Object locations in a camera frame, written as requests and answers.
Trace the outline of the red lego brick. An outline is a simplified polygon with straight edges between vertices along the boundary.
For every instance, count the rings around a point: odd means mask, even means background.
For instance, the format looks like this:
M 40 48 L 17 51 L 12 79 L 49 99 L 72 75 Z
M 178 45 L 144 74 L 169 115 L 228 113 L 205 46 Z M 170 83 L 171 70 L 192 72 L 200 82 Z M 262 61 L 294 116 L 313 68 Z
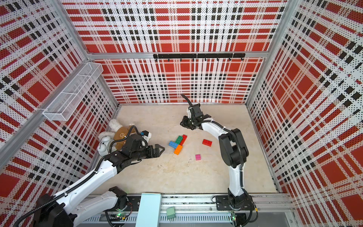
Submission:
M 187 135 L 183 135 L 182 136 L 182 140 L 181 140 L 181 142 L 179 143 L 179 145 L 183 145 L 184 144 L 184 142 L 186 141 L 186 139 L 187 139 Z
M 212 146 L 212 141 L 209 141 L 209 140 L 204 139 L 204 140 L 202 141 L 202 144 L 203 144 L 203 145 L 206 145 L 206 146 L 208 146 L 208 147 L 211 147 L 211 146 Z

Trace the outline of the blue lego brick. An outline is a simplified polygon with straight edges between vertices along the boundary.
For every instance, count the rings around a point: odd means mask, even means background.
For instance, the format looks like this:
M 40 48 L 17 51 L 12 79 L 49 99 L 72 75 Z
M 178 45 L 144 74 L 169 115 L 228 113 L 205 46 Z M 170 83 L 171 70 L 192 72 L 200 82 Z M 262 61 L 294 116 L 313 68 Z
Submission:
M 169 144 L 168 144 L 170 147 L 174 148 L 174 149 L 177 149 L 177 147 L 179 146 L 179 144 L 173 142 L 173 141 L 170 141 Z

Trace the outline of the green lego brick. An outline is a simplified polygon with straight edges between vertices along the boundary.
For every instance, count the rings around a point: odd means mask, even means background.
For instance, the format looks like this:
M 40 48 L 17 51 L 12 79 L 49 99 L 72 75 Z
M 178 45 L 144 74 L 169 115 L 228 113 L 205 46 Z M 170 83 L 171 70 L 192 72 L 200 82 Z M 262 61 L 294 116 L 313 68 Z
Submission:
M 176 142 L 176 144 L 179 145 L 182 142 L 182 140 L 183 140 L 183 137 L 182 136 L 178 136 L 178 138 L 177 138 L 177 140 L 175 142 Z

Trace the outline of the orange lego brick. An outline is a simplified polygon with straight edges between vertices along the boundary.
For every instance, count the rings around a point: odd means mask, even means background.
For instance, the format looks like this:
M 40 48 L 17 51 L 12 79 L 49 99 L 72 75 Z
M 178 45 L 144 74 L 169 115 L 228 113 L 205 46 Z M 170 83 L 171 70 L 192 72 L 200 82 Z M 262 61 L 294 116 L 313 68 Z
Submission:
M 174 154 L 179 155 L 181 150 L 183 149 L 182 145 L 178 145 L 176 149 L 174 150 Z

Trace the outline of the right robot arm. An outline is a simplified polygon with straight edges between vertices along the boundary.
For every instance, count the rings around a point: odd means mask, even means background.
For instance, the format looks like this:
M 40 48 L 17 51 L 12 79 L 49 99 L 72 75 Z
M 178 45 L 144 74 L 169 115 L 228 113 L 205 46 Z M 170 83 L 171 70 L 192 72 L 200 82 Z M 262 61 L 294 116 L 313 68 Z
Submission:
M 203 114 L 200 104 L 192 102 L 181 95 L 189 104 L 187 116 L 181 126 L 191 130 L 200 129 L 218 139 L 220 154 L 229 169 L 228 202 L 233 210 L 241 210 L 247 204 L 248 193 L 244 188 L 244 165 L 249 155 L 248 148 L 239 129 L 228 129 L 208 114 Z

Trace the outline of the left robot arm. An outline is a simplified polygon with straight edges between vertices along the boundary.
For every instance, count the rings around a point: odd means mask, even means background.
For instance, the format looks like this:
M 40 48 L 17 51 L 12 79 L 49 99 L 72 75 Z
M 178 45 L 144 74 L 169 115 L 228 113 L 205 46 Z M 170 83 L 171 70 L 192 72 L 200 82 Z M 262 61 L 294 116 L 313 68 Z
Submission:
M 118 187 L 111 188 L 106 195 L 94 198 L 88 203 L 83 200 L 125 168 L 140 163 L 143 159 L 160 157 L 165 148 L 159 144 L 150 145 L 150 137 L 150 132 L 139 132 L 135 125 L 121 139 L 103 137 L 99 146 L 103 156 L 96 167 L 53 196 L 41 196 L 36 207 L 18 218 L 14 226 L 19 227 L 25 219 L 32 216 L 34 227 L 75 227 L 99 212 L 112 209 L 124 196 Z

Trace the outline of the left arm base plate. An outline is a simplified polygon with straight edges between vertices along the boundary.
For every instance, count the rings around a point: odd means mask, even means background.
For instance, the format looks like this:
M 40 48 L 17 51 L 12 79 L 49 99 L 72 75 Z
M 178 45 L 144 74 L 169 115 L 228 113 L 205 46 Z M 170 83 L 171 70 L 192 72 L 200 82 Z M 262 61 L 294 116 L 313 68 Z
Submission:
M 139 210 L 141 196 L 123 196 L 121 199 L 117 199 L 116 204 L 106 211 L 131 211 L 135 212 Z

